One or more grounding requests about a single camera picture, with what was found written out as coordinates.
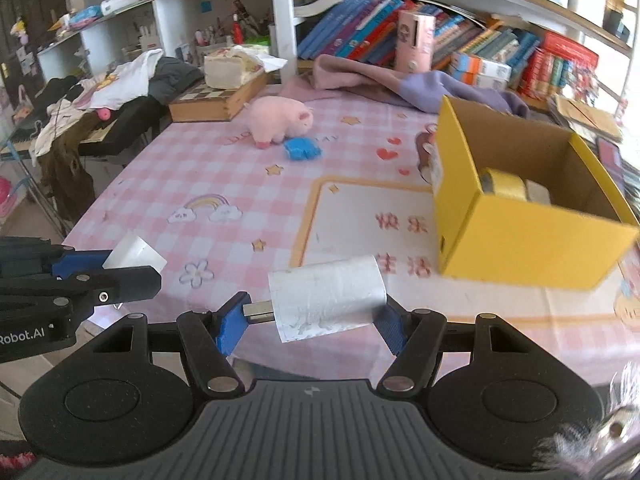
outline yellow tape roll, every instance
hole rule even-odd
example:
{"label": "yellow tape roll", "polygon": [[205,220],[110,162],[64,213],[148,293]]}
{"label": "yellow tape roll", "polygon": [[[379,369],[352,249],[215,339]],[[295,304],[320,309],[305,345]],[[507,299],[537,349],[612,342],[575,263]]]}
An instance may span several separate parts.
{"label": "yellow tape roll", "polygon": [[485,193],[527,201],[527,187],[522,179],[514,174],[486,168],[480,174],[480,185]]}

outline blue toy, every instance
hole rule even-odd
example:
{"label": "blue toy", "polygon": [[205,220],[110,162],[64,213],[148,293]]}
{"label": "blue toy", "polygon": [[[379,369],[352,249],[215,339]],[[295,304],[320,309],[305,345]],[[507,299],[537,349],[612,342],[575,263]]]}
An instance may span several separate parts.
{"label": "blue toy", "polygon": [[311,160],[322,153],[315,142],[305,137],[285,140],[284,149],[291,160]]}

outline stuffed toy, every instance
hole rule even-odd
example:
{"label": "stuffed toy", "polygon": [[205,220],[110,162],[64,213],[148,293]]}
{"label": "stuffed toy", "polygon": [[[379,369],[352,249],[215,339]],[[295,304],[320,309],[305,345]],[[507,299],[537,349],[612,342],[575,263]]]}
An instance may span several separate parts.
{"label": "stuffed toy", "polygon": [[272,141],[279,144],[285,137],[304,137],[314,123],[310,108],[286,97],[260,97],[248,108],[249,131],[262,150]]}

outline yellow cardboard box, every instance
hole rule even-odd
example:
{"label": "yellow cardboard box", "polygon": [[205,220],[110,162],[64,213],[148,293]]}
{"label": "yellow cardboard box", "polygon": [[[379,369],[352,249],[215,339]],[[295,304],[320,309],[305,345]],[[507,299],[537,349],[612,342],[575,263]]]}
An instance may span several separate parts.
{"label": "yellow cardboard box", "polygon": [[[431,166],[444,276],[590,289],[639,233],[596,156],[559,126],[444,98]],[[552,205],[483,193],[485,168],[542,184]]]}

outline white paper roll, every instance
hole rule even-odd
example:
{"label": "white paper roll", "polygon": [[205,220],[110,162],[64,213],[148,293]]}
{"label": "white paper roll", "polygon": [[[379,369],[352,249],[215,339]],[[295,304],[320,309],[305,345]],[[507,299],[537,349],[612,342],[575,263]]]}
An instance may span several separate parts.
{"label": "white paper roll", "polygon": [[283,343],[368,325],[386,304],[373,256],[276,270],[269,289]]}

